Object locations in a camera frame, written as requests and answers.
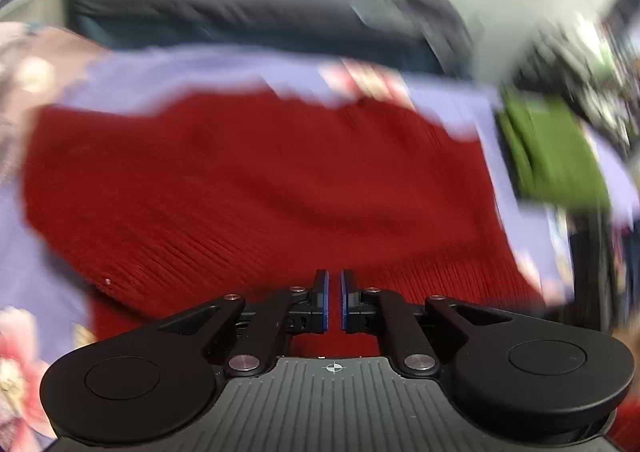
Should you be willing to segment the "red knitted sweater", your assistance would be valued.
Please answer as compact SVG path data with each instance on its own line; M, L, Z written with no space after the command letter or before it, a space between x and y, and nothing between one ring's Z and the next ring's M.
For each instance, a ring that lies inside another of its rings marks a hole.
M320 270L420 303L542 298L501 226L480 141L388 102L193 94L157 113L50 106L23 167L29 224L91 287L107 339Z

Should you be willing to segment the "green folded garment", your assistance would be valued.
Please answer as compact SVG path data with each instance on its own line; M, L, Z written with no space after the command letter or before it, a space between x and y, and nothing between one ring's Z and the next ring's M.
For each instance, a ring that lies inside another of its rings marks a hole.
M572 212L611 209L582 125L560 97L506 90L502 103L495 119L518 197Z

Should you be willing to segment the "lavender floral bed sheet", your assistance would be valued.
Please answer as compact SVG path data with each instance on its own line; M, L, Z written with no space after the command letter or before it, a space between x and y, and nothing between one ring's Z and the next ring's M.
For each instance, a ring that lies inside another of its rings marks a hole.
M518 270L542 305L500 308L433 294L421 328L440 363L404 377L374 336L342 329L341 272L329 273L329 328L293 337L264 374L227 377L205 345L245 303L227 293L73 350L39 374L36 400L57 451L611 451L608 428L634 377L628 348L547 309L577 296L570 252L548 207L514 197L495 90L361 61L227 45L110 53L58 29L29 35L10 88L23 167L47 107L157 113L193 94L271 92L335 109L363 98L408 108L482 146ZM90 285L70 267L91 294Z

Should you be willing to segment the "dark grey pillow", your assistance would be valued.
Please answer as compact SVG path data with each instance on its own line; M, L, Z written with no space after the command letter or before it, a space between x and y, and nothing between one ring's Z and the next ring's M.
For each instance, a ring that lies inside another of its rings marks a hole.
M70 26L111 49L235 43L468 72L473 41L449 0L68 0Z

